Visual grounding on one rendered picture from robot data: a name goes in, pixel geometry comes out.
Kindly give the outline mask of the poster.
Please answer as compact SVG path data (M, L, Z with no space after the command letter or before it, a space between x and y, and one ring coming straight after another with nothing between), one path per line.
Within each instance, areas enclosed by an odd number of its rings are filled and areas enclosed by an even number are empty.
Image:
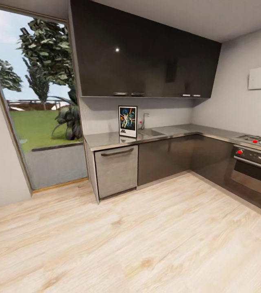
M118 106L119 135L137 138L137 106Z

